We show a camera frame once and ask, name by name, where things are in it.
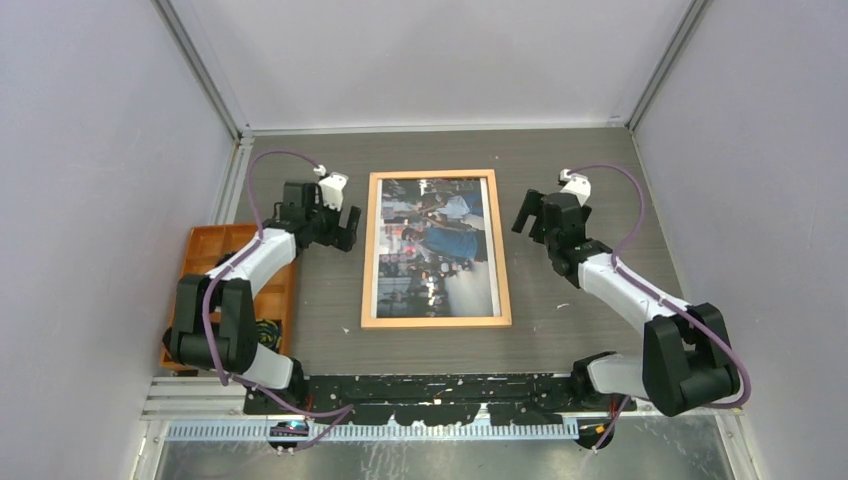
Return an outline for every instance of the orange wooden tray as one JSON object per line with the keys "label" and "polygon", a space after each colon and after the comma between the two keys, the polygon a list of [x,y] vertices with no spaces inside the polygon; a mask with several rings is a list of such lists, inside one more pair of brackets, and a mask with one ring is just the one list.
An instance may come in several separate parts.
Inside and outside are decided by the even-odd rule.
{"label": "orange wooden tray", "polygon": [[[222,255],[240,250],[254,234],[256,225],[252,223],[192,228],[180,278],[187,273],[206,273],[212,270]],[[295,281],[295,266],[291,263],[271,277],[265,288],[253,299],[257,319],[279,321],[282,324],[283,335],[279,348],[282,355],[289,355],[291,349]],[[217,312],[210,317],[213,322],[220,321],[220,314]],[[174,316],[171,314],[168,326],[173,324]],[[174,371],[194,370],[175,363],[164,347],[159,364]]]}

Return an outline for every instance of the framed photograph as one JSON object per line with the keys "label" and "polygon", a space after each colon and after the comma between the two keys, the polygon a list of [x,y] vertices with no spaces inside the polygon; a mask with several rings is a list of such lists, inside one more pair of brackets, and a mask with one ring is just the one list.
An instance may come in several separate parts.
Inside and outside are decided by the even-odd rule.
{"label": "framed photograph", "polygon": [[494,170],[372,173],[362,328],[512,323]]}

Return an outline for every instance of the reflective surface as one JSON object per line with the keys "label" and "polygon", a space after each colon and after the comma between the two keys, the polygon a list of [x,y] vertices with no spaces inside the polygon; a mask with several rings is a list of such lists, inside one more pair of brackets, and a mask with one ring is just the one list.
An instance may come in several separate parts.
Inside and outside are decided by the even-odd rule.
{"label": "reflective surface", "polygon": [[[581,474],[586,455],[571,441],[326,443],[281,457],[265,444],[166,442],[157,478],[733,478],[711,416],[625,417],[612,444]],[[217,476],[226,472],[232,474]]]}

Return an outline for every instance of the man in blue shirt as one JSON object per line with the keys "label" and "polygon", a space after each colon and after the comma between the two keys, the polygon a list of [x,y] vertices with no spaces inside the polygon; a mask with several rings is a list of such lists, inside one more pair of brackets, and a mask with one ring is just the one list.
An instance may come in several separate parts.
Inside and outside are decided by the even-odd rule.
{"label": "man in blue shirt", "polygon": [[423,230],[406,228],[400,238],[418,242],[422,247],[438,255],[467,258],[478,262],[489,261],[486,232],[483,230],[471,229],[460,232],[440,227],[426,227]]}

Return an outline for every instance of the blue shirt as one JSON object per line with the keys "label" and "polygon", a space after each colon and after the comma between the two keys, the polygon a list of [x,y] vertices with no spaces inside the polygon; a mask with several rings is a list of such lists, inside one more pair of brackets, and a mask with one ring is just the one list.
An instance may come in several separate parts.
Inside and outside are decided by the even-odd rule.
{"label": "blue shirt", "polygon": [[475,231],[457,232],[438,227],[424,229],[427,238],[421,244],[433,253],[473,260],[477,255],[477,235]]}

